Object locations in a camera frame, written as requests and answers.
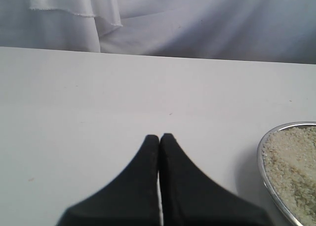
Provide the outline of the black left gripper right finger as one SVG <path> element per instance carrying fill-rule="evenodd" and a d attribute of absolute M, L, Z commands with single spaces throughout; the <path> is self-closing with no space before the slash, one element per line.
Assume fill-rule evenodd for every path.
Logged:
<path fill-rule="evenodd" d="M 172 134 L 159 144 L 159 182 L 166 226 L 267 226 L 264 209 L 222 188 L 185 154 Z"/>

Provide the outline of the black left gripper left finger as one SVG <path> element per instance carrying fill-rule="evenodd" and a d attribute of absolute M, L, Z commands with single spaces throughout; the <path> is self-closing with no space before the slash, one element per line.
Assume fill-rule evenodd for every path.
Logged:
<path fill-rule="evenodd" d="M 159 138 L 147 135 L 126 168 L 107 186 L 69 207 L 60 226 L 158 226 Z"/>

